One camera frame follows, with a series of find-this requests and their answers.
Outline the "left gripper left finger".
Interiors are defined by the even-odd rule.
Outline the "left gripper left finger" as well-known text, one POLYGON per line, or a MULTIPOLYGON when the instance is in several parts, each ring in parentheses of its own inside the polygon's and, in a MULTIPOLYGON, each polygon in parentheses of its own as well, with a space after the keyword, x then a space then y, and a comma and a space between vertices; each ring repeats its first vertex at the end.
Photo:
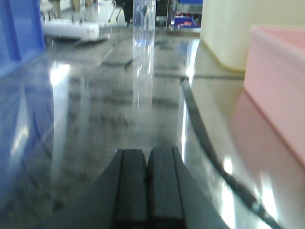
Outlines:
POLYGON ((140 149, 119 149, 101 176, 37 229, 145 229, 146 162, 140 149))

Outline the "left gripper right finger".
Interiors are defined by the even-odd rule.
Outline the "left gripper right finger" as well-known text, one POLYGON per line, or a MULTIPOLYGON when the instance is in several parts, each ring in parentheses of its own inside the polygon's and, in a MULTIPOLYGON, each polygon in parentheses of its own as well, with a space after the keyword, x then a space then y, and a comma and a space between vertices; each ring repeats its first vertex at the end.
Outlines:
POLYGON ((148 160, 148 213, 153 229, 226 229, 177 147, 154 147, 148 160))

